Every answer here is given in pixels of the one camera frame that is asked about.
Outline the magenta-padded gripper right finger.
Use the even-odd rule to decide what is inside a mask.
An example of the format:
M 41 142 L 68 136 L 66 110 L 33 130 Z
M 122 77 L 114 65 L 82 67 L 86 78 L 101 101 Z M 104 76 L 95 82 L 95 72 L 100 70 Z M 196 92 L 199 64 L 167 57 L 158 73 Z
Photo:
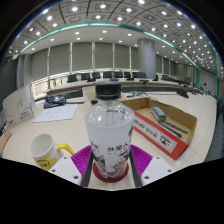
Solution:
M 151 156 L 141 148 L 132 145 L 129 152 L 135 186 L 143 187 L 157 181 L 174 170 L 160 156 Z

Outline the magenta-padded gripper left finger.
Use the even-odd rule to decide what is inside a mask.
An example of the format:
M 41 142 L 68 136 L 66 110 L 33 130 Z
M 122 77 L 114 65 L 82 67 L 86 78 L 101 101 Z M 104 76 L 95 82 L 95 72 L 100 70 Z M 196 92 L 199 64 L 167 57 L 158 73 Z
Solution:
M 91 147 L 86 146 L 73 156 L 63 156 L 50 170 L 59 176 L 76 185 L 87 187 L 92 172 L 93 155 Z

